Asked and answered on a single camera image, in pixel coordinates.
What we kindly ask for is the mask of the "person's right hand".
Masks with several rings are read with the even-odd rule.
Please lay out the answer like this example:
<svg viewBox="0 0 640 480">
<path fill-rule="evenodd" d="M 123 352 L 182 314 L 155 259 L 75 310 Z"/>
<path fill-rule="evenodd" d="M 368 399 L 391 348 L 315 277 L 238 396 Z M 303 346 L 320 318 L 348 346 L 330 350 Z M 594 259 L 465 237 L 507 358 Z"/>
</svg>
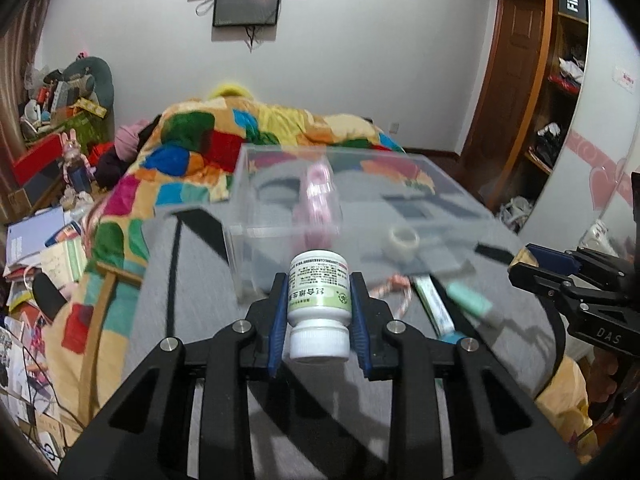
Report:
<svg viewBox="0 0 640 480">
<path fill-rule="evenodd" d="M 593 350 L 586 389 L 590 403 L 605 403 L 617 389 L 613 376 L 618 370 L 618 359 L 613 353 L 600 348 Z"/>
</svg>

